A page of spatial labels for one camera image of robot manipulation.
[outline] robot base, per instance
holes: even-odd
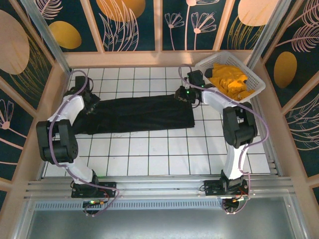
[[[110,188],[116,188],[116,182],[99,182],[98,185],[110,187]],[[106,197],[105,193],[107,193],[110,198],[114,198],[116,192],[109,189],[97,188],[97,190],[94,193],[91,193],[91,192],[86,192],[85,190],[84,191],[76,190],[73,187],[71,198],[105,198]]]

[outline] dark teal wallpaper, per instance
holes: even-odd
[[[308,177],[319,174],[319,85],[286,114],[286,120]]]
[[[314,194],[315,194],[318,206],[319,206],[319,187],[313,188],[313,191],[314,191]]]
[[[163,0],[163,50],[212,50],[224,7],[223,0]]]
[[[6,197],[6,192],[0,190],[0,212],[1,212],[1,208],[2,208],[2,205],[4,203],[4,200],[5,200],[5,197]]]
[[[221,50],[252,50],[264,29],[264,25],[248,26],[242,23],[238,16],[240,1],[241,0],[235,0],[225,35],[220,46]]]
[[[0,22],[0,77],[37,109],[52,65],[8,1]]]
[[[305,0],[265,63],[282,107],[319,71],[318,12]]]
[[[0,90],[0,177],[12,180],[33,117]]]
[[[90,0],[105,51],[154,51],[153,0]]]
[[[36,0],[63,52],[97,51],[80,0]]]

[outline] cable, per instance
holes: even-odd
[[[200,101],[198,100],[198,104],[197,104],[195,107],[192,107],[192,108],[193,108],[193,109],[194,109],[194,108],[197,108],[199,105],[200,105]]]
[[[265,127],[265,130],[266,130],[266,136],[265,136],[261,141],[258,141],[258,142],[255,142],[255,143],[251,143],[251,144],[249,144],[249,145],[246,145],[246,146],[242,149],[242,151],[241,151],[241,153],[240,153],[240,156],[239,156],[238,169],[239,169],[239,171],[240,171],[243,175],[247,175],[247,176],[248,176],[248,193],[249,193],[249,192],[250,192],[250,173],[249,173],[249,172],[244,172],[244,171],[241,169],[241,166],[240,166],[240,165],[241,165],[241,161],[242,161],[244,152],[246,151],[246,149],[248,149],[248,147],[257,145],[257,144],[259,144],[259,143],[263,143],[263,142],[265,142],[265,141],[268,139],[268,137],[269,137],[269,129],[268,129],[267,123],[265,122],[265,120],[264,120],[258,113],[254,112],[252,109],[250,109],[250,108],[248,108],[248,107],[246,107],[246,106],[243,106],[242,104],[236,102],[235,100],[229,98],[228,96],[226,96],[226,95],[224,95],[223,93],[219,92],[219,91],[216,90],[215,88],[208,88],[208,89],[206,89],[206,88],[202,88],[202,87],[199,87],[199,86],[196,86],[196,85],[191,84],[190,82],[188,82],[187,80],[184,79],[184,77],[183,77],[183,75],[182,75],[182,72],[181,72],[181,68],[182,68],[182,67],[188,67],[188,68],[190,69],[190,71],[192,71],[192,68],[191,68],[191,66],[188,65],[188,64],[182,64],[182,65],[180,65],[180,66],[178,67],[178,74],[179,74],[180,78],[182,79],[182,81],[184,81],[186,84],[192,86],[193,88],[197,88],[197,89],[200,89],[200,90],[202,90],[202,91],[210,91],[210,92],[212,92],[212,93],[215,93],[215,94],[221,96],[222,98],[224,98],[224,99],[227,100],[228,102],[230,102],[230,103],[232,103],[232,104],[234,104],[234,105],[236,105],[236,106],[239,106],[239,107],[243,108],[244,110],[247,110],[248,112],[252,113],[254,116],[256,116],[256,117],[263,123],[263,125],[264,125],[264,127]]]
[[[96,187],[96,188],[101,188],[101,189],[108,189],[108,190],[113,190],[113,191],[116,191],[117,194],[115,195],[114,199],[103,209],[103,210],[100,210],[99,212],[97,212],[96,214],[94,215],[91,215],[92,217],[95,217],[103,212],[105,212],[110,206],[111,204],[117,199],[117,197],[119,196],[120,194],[120,191],[117,189],[117,188],[112,188],[112,187],[105,187],[105,186],[100,186],[100,185],[95,185],[93,183],[88,183],[88,182],[85,182],[84,180],[82,180],[81,178],[78,178],[77,176],[75,176],[69,169],[66,165],[61,165],[58,163],[58,161],[56,160],[56,157],[55,157],[55,154],[54,154],[54,150],[53,150],[53,137],[52,137],[52,133],[53,133],[53,126],[55,124],[55,122],[57,121],[57,119],[59,118],[61,112],[63,111],[63,109],[65,108],[65,106],[73,99],[75,98],[78,94],[80,94],[86,87],[87,83],[88,83],[88,76],[87,74],[84,72],[84,71],[81,71],[81,70],[75,70],[73,71],[73,73],[75,72],[81,72],[83,73],[83,75],[85,76],[85,82],[82,86],[82,88],[76,92],[75,94],[73,94],[68,100],[66,100],[62,106],[60,107],[60,109],[58,110],[58,112],[56,113],[56,116],[53,118],[52,120],[52,123],[50,124],[50,127],[49,127],[49,148],[50,148],[50,153],[51,153],[51,156],[52,156],[52,159],[53,159],[53,162],[54,164],[61,168],[65,168],[65,170],[68,172],[68,174],[70,174],[70,176],[75,179],[75,180],[78,180],[80,181],[81,183],[84,183],[86,185],[89,185],[91,187]]]

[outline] white tile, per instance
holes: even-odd
[[[92,80],[101,80],[103,77],[104,68],[90,68],[88,77]]]
[[[80,134],[76,134],[75,135],[76,138],[92,138],[91,135],[89,134],[83,134],[83,133],[80,133]]]
[[[224,169],[226,158],[227,158],[227,155],[210,155],[209,156],[211,174],[220,175],[221,170]]]
[[[186,129],[185,128],[169,129],[168,136],[169,137],[186,137]]]
[[[80,160],[84,165],[88,165],[89,162],[89,157],[80,157]]]
[[[201,111],[201,106],[194,108],[193,113],[194,113],[194,120],[202,120],[203,119],[203,113]]]
[[[129,138],[112,138],[110,156],[129,155]]]
[[[178,67],[166,67],[166,78],[180,79],[178,74]]]
[[[149,157],[129,157],[129,176],[147,175],[149,168]]]
[[[165,96],[166,95],[166,91],[165,92],[150,92],[150,96]]]
[[[117,92],[116,93],[116,99],[120,98],[132,98],[133,92]]]
[[[167,137],[167,129],[152,130],[150,131],[150,137]]]
[[[168,156],[150,156],[149,175],[168,175]]]
[[[119,80],[117,92],[133,92],[134,80]]]
[[[129,138],[130,132],[124,132],[124,133],[112,133],[111,138]]]
[[[149,92],[150,81],[149,80],[134,80],[134,92]]]
[[[134,92],[133,97],[148,97],[150,96],[149,92]]]
[[[93,81],[93,93],[99,93],[101,89],[102,80],[94,80]]]
[[[134,79],[149,79],[150,69],[148,67],[135,68]]]
[[[90,147],[91,147],[90,138],[79,138],[77,139],[78,147],[79,147],[79,156],[89,156]]]
[[[169,157],[170,175],[189,175],[188,156]]]
[[[105,68],[103,74],[103,80],[117,80],[119,77],[118,68]]]
[[[48,167],[46,168],[45,176],[46,177],[61,177],[65,176],[65,169],[59,168],[56,165],[48,163]]]
[[[109,156],[110,139],[109,138],[94,138],[90,156]]]
[[[168,155],[167,138],[150,138],[149,155]]]
[[[116,97],[116,93],[100,93],[99,97],[102,101],[113,100]]]
[[[70,81],[68,90],[70,90],[72,87],[75,87],[75,81]]]
[[[103,80],[101,92],[116,92],[118,80]]]
[[[210,174],[208,155],[189,156],[190,174]]]
[[[148,155],[149,139],[148,138],[131,138],[130,155]]]
[[[204,124],[206,136],[224,136],[220,120],[205,120]]]
[[[169,155],[188,155],[186,137],[168,138],[168,153]]]
[[[151,79],[150,80],[150,91],[151,92],[166,92],[166,81],[165,79]]]
[[[257,136],[253,139],[253,143],[256,143],[258,141],[261,141],[260,136]],[[262,143],[259,143],[257,145],[251,146],[248,148],[248,153],[265,153],[264,147]]]
[[[227,154],[224,137],[207,137],[208,154]]]
[[[98,177],[105,177],[108,161],[108,157],[90,157],[88,167],[93,169]]]
[[[245,158],[243,171],[244,171],[245,173],[246,173],[246,172],[251,173],[250,165],[249,165],[249,159],[248,159],[248,156],[247,156],[247,155],[246,155],[246,158]]]
[[[93,135],[93,138],[110,138],[111,133],[96,133]]]
[[[181,86],[181,79],[166,79],[166,91],[177,91]]]
[[[165,79],[165,67],[151,67],[151,78],[152,79]]]
[[[129,157],[109,157],[107,176],[127,176]]]
[[[207,145],[205,137],[188,137],[188,153],[192,154],[207,154]]]
[[[220,113],[211,106],[202,106],[204,120],[220,120]]]
[[[119,79],[134,79],[134,68],[120,68]]]
[[[187,129],[187,136],[205,136],[204,122],[202,120],[196,120],[195,127]]]
[[[73,71],[76,71],[76,70],[84,71],[85,74],[88,74],[88,71],[89,71],[88,68],[84,68],[84,69],[73,69]],[[76,76],[83,76],[83,73],[82,73],[82,72],[74,72],[74,73],[72,73],[71,80],[75,80],[75,77],[76,77]]]
[[[252,173],[270,173],[265,154],[248,154]]]
[[[148,131],[131,132],[131,138],[142,138],[142,137],[148,137],[148,136],[149,136]]]

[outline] orange circle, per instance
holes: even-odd
[[[135,18],[141,16],[145,10],[145,0],[96,0],[96,3],[102,13],[114,21],[130,21],[130,9]]]

